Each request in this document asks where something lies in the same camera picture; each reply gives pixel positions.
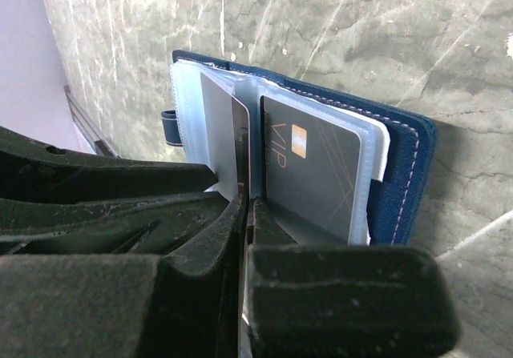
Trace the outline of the blue leather card holder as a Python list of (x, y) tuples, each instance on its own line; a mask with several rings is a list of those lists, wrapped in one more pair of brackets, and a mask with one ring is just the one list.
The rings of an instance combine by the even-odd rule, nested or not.
[(207, 69), (226, 81), (228, 87), (238, 86), (241, 100), (255, 95), (259, 85), (273, 86), (279, 91), (310, 98), (316, 106), (325, 104), (337, 111), (351, 112), (384, 124), (391, 143), (384, 179), (373, 182), (370, 187), (367, 205), (370, 240), (374, 244), (408, 242), (434, 158), (438, 132), (432, 120), (271, 70), (175, 50), (169, 70), (176, 108), (163, 112), (161, 117), (167, 144), (182, 147), (190, 163), (209, 162), (200, 89), (200, 71)]

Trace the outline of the grey card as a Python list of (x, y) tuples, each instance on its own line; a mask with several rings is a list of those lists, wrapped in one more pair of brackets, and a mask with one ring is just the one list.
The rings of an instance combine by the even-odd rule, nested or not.
[(200, 84), (208, 139), (209, 166), (216, 190), (226, 199), (249, 190), (249, 112), (231, 91), (202, 74)]

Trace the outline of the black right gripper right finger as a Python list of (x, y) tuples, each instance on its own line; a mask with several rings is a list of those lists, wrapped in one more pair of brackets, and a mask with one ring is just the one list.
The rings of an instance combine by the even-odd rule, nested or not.
[(461, 335), (436, 261), (407, 246), (301, 246), (262, 199), (247, 257), (255, 357), (440, 357)]

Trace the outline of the black VIP card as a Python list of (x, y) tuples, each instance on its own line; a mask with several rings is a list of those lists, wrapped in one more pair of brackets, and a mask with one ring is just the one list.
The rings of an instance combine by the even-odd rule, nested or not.
[(261, 97), (265, 197), (300, 244), (364, 244), (360, 152), (365, 135), (295, 99)]

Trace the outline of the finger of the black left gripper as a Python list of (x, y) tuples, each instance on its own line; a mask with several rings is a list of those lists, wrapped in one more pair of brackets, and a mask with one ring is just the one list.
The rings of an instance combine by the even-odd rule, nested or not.
[(2, 255), (169, 255), (214, 222), (218, 193), (72, 204), (1, 201)]
[(202, 164), (135, 161), (61, 149), (1, 129), (1, 197), (74, 204), (202, 192), (217, 177)]

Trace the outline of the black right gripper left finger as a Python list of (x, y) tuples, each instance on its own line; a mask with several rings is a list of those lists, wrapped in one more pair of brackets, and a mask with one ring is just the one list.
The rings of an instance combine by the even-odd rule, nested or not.
[(169, 255), (2, 255), (4, 357), (236, 357), (247, 199)]

